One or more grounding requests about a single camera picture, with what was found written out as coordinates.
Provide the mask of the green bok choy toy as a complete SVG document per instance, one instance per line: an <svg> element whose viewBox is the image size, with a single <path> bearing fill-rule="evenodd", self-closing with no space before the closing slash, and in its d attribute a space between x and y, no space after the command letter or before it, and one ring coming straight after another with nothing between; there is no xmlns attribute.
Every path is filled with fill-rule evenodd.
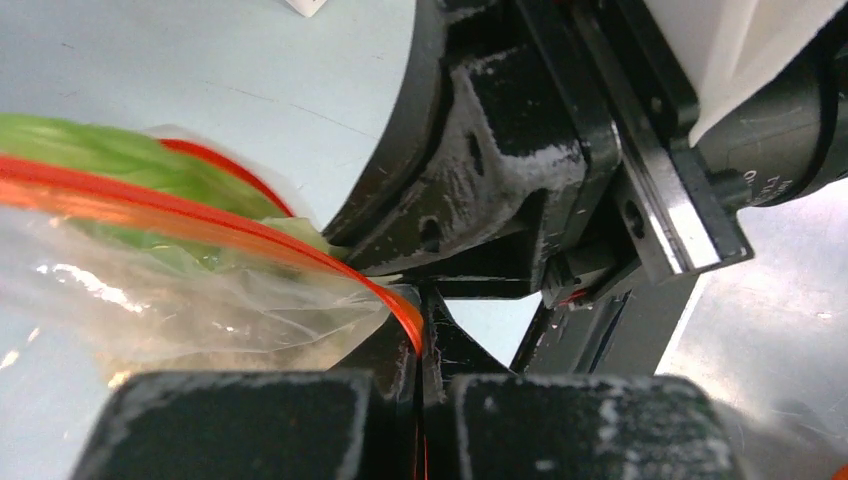
<svg viewBox="0 0 848 480"><path fill-rule="evenodd" d="M341 270L261 178L199 143L61 118L1 117L1 267L138 265L180 276Z"/></svg>

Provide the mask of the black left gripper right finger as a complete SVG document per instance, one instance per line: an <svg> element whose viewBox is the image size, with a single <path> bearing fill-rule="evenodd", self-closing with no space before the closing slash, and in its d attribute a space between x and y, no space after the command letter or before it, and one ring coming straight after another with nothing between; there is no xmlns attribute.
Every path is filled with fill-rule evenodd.
<svg viewBox="0 0 848 480"><path fill-rule="evenodd" d="M708 395L658 373L693 303L692 287L664 286L539 308L503 364L425 289L425 477L745 478Z"/></svg>

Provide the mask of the clear zip bag orange zipper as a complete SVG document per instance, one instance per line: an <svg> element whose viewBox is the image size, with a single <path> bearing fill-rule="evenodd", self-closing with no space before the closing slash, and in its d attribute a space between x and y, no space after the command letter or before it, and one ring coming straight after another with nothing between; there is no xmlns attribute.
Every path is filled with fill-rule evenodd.
<svg viewBox="0 0 848 480"><path fill-rule="evenodd" d="M76 338L111 385L324 370L384 325L420 354L399 276L347 254L250 164L177 129L1 117L1 325Z"/></svg>

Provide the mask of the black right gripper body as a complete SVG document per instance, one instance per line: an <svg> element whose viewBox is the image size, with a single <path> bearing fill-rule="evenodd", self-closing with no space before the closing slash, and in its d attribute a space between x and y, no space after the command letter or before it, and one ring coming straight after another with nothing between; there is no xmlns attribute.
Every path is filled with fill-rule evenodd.
<svg viewBox="0 0 848 480"><path fill-rule="evenodd" d="M809 195L847 174L847 10L777 76L709 128L706 109L642 1L570 10L618 128L621 167L578 250L558 258L516 353L536 374L656 369L709 271L750 260L737 215Z"/></svg>

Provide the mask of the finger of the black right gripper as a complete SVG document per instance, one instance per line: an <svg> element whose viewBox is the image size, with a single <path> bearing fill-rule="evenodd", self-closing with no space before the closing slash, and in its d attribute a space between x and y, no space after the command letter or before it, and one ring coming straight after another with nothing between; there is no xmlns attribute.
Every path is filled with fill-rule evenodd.
<svg viewBox="0 0 848 480"><path fill-rule="evenodd" d="M386 127L338 213L328 239L353 246L376 229L423 171L443 113L442 61L448 42L444 1L415 3L413 33L400 90Z"/></svg>
<svg viewBox="0 0 848 480"><path fill-rule="evenodd" d="M408 274L459 296L539 291L573 248L619 158L588 59L565 39L447 52L443 113L426 163L349 263Z"/></svg>

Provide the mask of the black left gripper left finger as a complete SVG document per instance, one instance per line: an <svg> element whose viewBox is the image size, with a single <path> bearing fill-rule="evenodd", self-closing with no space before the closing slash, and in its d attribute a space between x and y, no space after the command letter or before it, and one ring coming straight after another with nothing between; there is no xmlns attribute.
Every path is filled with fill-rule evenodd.
<svg viewBox="0 0 848 480"><path fill-rule="evenodd" d="M418 355L389 319L326 371L170 371L110 397L75 479L412 479Z"/></svg>

